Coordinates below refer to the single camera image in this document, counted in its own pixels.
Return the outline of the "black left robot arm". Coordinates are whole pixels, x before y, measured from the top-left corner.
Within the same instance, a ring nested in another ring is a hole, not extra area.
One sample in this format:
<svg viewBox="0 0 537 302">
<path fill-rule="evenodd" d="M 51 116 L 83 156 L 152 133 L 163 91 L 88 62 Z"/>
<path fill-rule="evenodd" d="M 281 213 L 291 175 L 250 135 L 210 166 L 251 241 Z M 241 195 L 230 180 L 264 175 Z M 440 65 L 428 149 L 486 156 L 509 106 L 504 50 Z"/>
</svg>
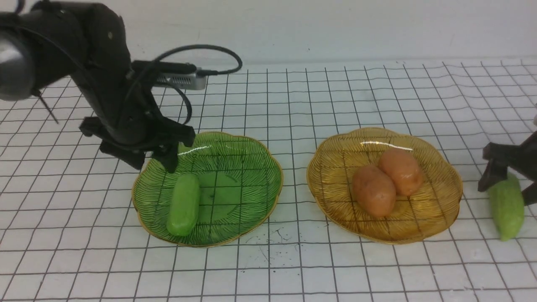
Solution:
<svg viewBox="0 0 537 302">
<path fill-rule="evenodd" d="M 191 126 L 166 118 L 151 93 L 157 60 L 133 61 L 123 19 L 100 3 L 38 1 L 1 13 L 1 99 L 42 98 L 46 86 L 71 77 L 94 111 L 79 130 L 100 139 L 100 151 L 140 170 L 146 153 L 169 173 Z"/>
</svg>

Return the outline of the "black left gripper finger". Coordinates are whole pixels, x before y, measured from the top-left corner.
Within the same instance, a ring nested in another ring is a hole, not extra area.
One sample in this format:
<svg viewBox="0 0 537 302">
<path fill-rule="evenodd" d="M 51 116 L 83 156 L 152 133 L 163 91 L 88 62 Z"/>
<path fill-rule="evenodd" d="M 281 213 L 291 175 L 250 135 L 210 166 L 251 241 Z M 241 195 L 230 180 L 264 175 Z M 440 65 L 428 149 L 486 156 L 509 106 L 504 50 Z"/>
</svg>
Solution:
<svg viewBox="0 0 537 302">
<path fill-rule="evenodd" d="M 159 145 L 153 150 L 152 159 L 157 160 L 168 173 L 174 173 L 178 163 L 179 143 Z"/>
<path fill-rule="evenodd" d="M 145 153 L 140 151 L 125 150 L 107 141 L 102 141 L 99 149 L 102 153 L 115 157 L 136 170 L 142 170 L 145 163 Z"/>
</svg>

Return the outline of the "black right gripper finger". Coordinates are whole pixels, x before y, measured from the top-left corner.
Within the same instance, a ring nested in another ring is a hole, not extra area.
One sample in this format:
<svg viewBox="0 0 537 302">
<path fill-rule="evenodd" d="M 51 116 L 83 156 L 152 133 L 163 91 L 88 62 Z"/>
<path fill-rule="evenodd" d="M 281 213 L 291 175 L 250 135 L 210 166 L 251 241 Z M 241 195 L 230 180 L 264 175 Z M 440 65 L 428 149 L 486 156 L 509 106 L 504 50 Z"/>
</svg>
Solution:
<svg viewBox="0 0 537 302">
<path fill-rule="evenodd" d="M 537 203 L 537 182 L 533 182 L 530 186 L 522 191 L 525 206 Z"/>
<path fill-rule="evenodd" d="M 478 181 L 478 191 L 485 192 L 495 184 L 508 178 L 508 166 L 503 162 L 488 162 L 485 172 Z"/>
</svg>

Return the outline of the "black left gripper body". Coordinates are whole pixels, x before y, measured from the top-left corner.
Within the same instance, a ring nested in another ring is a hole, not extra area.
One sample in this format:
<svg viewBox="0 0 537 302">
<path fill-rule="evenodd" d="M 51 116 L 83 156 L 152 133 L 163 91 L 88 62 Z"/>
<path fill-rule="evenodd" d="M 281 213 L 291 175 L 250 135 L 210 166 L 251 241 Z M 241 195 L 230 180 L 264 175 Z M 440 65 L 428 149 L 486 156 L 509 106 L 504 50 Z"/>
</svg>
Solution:
<svg viewBox="0 0 537 302">
<path fill-rule="evenodd" d="M 101 140 L 102 153 L 165 152 L 175 143 L 192 146 L 196 137 L 193 127 L 165 118 L 156 107 L 144 109 L 130 102 L 124 109 L 121 101 L 103 101 L 92 108 L 96 116 L 84 118 L 79 129 Z"/>
</svg>

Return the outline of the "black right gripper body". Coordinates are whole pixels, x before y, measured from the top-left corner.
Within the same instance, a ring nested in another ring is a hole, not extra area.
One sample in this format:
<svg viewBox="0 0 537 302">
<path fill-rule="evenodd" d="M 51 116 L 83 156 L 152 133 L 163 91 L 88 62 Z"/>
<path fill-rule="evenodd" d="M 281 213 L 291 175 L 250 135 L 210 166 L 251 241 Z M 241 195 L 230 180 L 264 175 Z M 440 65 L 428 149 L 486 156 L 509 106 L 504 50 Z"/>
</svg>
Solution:
<svg viewBox="0 0 537 302">
<path fill-rule="evenodd" d="M 537 134 L 533 132 L 520 145 L 488 143 L 482 151 L 487 162 L 503 162 L 508 168 L 536 181 L 537 177 Z"/>
</svg>

